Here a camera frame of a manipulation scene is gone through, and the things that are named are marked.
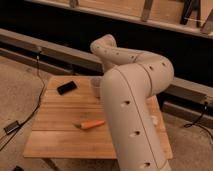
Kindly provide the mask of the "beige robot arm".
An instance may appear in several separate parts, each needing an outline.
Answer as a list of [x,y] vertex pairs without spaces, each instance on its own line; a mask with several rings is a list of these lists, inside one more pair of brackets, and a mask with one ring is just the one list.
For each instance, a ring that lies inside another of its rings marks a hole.
[[156,53],[119,48],[110,34],[90,49],[103,63],[100,96],[120,170],[171,171],[146,103],[171,84],[171,62]]

